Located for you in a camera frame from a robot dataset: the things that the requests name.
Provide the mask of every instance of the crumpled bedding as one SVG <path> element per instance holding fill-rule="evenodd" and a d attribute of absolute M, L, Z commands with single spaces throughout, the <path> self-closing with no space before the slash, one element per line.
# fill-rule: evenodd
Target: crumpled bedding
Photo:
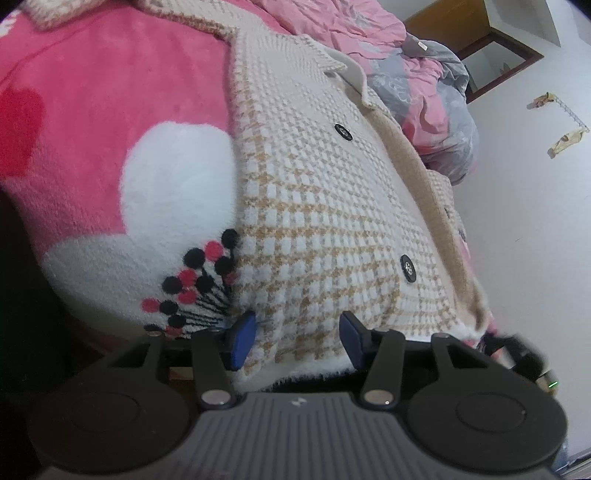
<path fill-rule="evenodd" d="M 346 53 L 368 75 L 423 162 L 452 184 L 473 167 L 478 132 L 466 106 L 468 73 L 447 47 L 407 35 L 376 0 L 253 0 L 293 34 Z"/>
<path fill-rule="evenodd" d="M 444 45 L 409 34 L 387 59 L 372 60 L 368 85 L 401 124 L 402 131 L 428 168 L 460 183 L 476 161 L 478 130 L 466 106 L 469 75 L 457 56 Z M 438 78 L 425 82 L 427 61 L 441 65 Z M 413 83 L 422 82 L 418 90 Z"/>

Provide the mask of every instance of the circular mount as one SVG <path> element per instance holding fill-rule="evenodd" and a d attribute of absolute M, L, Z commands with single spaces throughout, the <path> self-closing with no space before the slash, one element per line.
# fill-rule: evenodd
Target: circular mount
<path fill-rule="evenodd" d="M 128 471 L 164 456 L 183 438 L 183 398 L 134 369 L 109 368 L 74 377 L 48 395 L 28 432 L 44 461 L 78 473 Z"/>
<path fill-rule="evenodd" d="M 480 473 L 514 473 L 551 461 L 567 428 L 553 398 L 500 367 L 446 372 L 412 398 L 407 423 L 436 457 Z"/>
<path fill-rule="evenodd" d="M 370 390 L 363 395 L 363 399 L 372 405 L 385 406 L 393 402 L 394 395 L 387 390 Z"/>
<path fill-rule="evenodd" d="M 232 396 L 225 390 L 207 390 L 201 395 L 201 400 L 208 405 L 225 405 L 231 399 Z"/>

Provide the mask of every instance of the black button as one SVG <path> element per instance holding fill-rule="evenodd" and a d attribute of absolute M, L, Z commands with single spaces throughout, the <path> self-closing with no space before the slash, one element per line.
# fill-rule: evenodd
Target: black button
<path fill-rule="evenodd" d="M 400 266 L 402 267 L 402 271 L 404 276 L 410 283 L 415 283 L 417 281 L 417 271 L 414 269 L 413 262 L 408 258 L 406 255 L 400 257 Z"/>
<path fill-rule="evenodd" d="M 343 125 L 340 124 L 335 124 L 335 130 L 339 133 L 339 135 L 341 137 L 343 137 L 345 140 L 347 141 L 351 141 L 353 140 L 353 135 L 351 135 L 351 132 L 349 132 L 349 130 L 347 130 L 345 127 L 343 127 Z"/>

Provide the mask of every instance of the white wall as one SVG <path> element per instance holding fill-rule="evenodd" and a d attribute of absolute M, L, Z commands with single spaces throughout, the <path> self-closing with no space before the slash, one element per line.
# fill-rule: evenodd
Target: white wall
<path fill-rule="evenodd" d="M 495 15 L 512 27 L 524 30 L 560 47 L 546 0 L 485 0 Z"/>
<path fill-rule="evenodd" d="M 378 0 L 378 2 L 384 10 L 405 21 L 423 8 L 435 3 L 436 0 Z"/>
<path fill-rule="evenodd" d="M 577 7 L 574 5 L 571 7 L 573 9 L 574 24 L 577 26 L 577 33 L 579 34 L 579 37 L 587 45 L 591 45 L 591 28 L 589 28 L 589 20 Z"/>
<path fill-rule="evenodd" d="M 500 75 L 498 71 L 493 70 L 491 63 L 482 50 L 474 52 L 463 62 L 474 81 L 472 87 L 474 90 L 488 85 Z"/>
<path fill-rule="evenodd" d="M 549 356 L 576 453 L 591 447 L 591 134 L 552 160 L 550 145 L 577 125 L 555 104 L 526 106 L 551 91 L 591 125 L 591 47 L 565 0 L 548 6 L 562 48 L 489 11 L 494 27 L 545 58 L 469 105 L 479 165 L 455 193 L 501 328 Z"/>
<path fill-rule="evenodd" d="M 505 65 L 510 69 L 513 69 L 524 61 L 519 55 L 517 55 L 517 53 L 513 53 L 511 50 L 497 42 L 489 43 L 481 51 L 491 64 L 491 68 L 497 76 L 501 74 Z"/>

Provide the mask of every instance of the pink bedsheet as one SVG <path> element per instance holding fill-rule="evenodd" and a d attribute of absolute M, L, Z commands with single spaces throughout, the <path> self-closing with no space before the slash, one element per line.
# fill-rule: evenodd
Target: pink bedsheet
<path fill-rule="evenodd" d="M 376 0 L 253 0 L 289 32 L 308 34 L 327 47 L 350 55 L 372 73 L 371 60 L 385 59 L 406 39 L 404 24 Z M 449 122 L 437 82 L 441 64 L 402 56 L 411 99 L 402 131 L 419 155 L 436 150 L 449 135 Z"/>

